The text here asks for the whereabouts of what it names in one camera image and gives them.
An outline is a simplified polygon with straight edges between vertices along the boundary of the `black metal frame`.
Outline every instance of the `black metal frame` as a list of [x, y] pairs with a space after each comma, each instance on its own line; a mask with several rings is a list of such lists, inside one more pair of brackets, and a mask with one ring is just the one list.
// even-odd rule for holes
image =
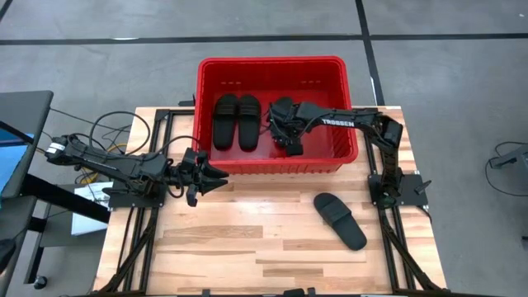
[[[376, 162], [374, 158], [374, 150], [372, 149], [372, 143], [364, 135], [365, 139], [365, 146], [366, 146], [366, 155], [369, 159], [369, 169], [370, 169], [370, 175], [377, 174], [377, 168], [376, 168]], [[381, 222], [384, 217], [387, 216], [387, 213], [385, 210], [382, 210], [380, 208], [377, 208], [378, 210], [378, 220]], [[389, 280], [390, 280], [390, 287], [392, 291], [394, 291], [396, 288], [399, 287], [398, 283], [398, 277], [396, 276], [396, 264], [394, 263], [394, 254], [393, 249], [390, 247], [390, 241], [389, 239], [384, 236], [383, 229], [381, 230], [381, 238], [383, 240], [383, 247], [385, 250], [385, 260], [387, 261], [387, 268], [389, 270]]]
[[[195, 111], [193, 110], [156, 110], [154, 117], [153, 134], [150, 140], [149, 152], [154, 152], [159, 138], [159, 128], [163, 119], [167, 119], [165, 125], [165, 133], [163, 136], [163, 144], [167, 144], [171, 140], [172, 124], [175, 116], [192, 116]], [[163, 154], [167, 156], [168, 146], [163, 150]], [[108, 285], [106, 285], [100, 293], [101, 295], [122, 295], [124, 293], [131, 293], [134, 295], [144, 295], [147, 290], [149, 283], [149, 272], [152, 261], [154, 237], [156, 233], [156, 227], [158, 224], [158, 213], [159, 208], [163, 205], [155, 205], [151, 208], [150, 218], [145, 230], [141, 233], [141, 229], [144, 224], [145, 207], [139, 207], [136, 214], [134, 232], [132, 233], [132, 240], [130, 244], [129, 256], [124, 260], [121, 267], [118, 267], [118, 272], [112, 277]], [[143, 266], [141, 270], [141, 276], [139, 280], [139, 290], [131, 290], [132, 280], [134, 275], [134, 266], [137, 257], [141, 250], [145, 248]], [[123, 285], [123, 292], [116, 292], [120, 283], [125, 279]]]
[[39, 219], [36, 217], [31, 217], [27, 229], [39, 233], [37, 239], [37, 245], [33, 249], [33, 253], [30, 257], [30, 266], [26, 271], [26, 276], [24, 277], [24, 284], [33, 284], [35, 283], [36, 273], [39, 270], [40, 260], [44, 254], [44, 248], [40, 246], [40, 239], [42, 238], [42, 233], [46, 227], [47, 220]]

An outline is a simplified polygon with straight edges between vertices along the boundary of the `black slipper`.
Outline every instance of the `black slipper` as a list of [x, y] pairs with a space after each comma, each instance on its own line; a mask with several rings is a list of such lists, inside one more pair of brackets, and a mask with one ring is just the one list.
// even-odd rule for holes
[[329, 193], [321, 193], [315, 196], [313, 205], [347, 247], [354, 251], [365, 247], [365, 234], [352, 217], [350, 209], [339, 198]]
[[261, 103], [252, 95], [244, 95], [239, 101], [238, 145], [243, 151], [257, 148], [261, 127]]
[[213, 144], [216, 149], [229, 149], [233, 144], [237, 112], [238, 99], [234, 94], [223, 95], [214, 105]]

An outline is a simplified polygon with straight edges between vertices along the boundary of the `wooden table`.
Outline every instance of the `wooden table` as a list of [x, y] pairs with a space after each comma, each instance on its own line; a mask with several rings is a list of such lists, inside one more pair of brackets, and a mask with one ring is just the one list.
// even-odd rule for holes
[[[136, 113], [152, 125], [156, 109], [140, 107]], [[380, 110], [405, 125], [400, 107]], [[191, 135], [192, 121], [192, 115], [176, 117], [171, 136]], [[162, 124], [160, 143], [164, 129]], [[136, 148], [145, 136], [143, 124], [134, 120], [127, 149]], [[335, 173], [231, 176], [228, 185], [198, 198], [196, 208], [187, 206], [185, 198], [168, 196], [158, 218], [148, 294], [200, 294], [202, 289], [211, 289], [211, 294], [265, 294], [298, 287], [315, 287], [318, 293], [329, 294], [389, 293], [380, 223], [370, 203], [366, 182], [370, 172], [360, 131], [357, 139], [357, 160]], [[178, 160], [190, 145], [189, 139], [172, 144], [169, 158]], [[375, 153], [379, 161], [377, 148]], [[399, 159], [404, 172], [417, 170], [406, 129]], [[333, 193], [350, 207], [368, 239], [364, 249], [347, 249], [322, 221], [312, 204], [322, 191]], [[429, 219], [414, 206], [400, 210], [409, 252], [434, 282], [445, 287]], [[95, 290], [116, 272], [128, 213], [122, 209], [111, 215]], [[405, 287], [402, 261], [395, 250], [394, 254], [399, 284]], [[143, 256], [138, 263], [143, 263]], [[140, 268], [141, 264], [135, 266], [132, 288], [139, 285]]]

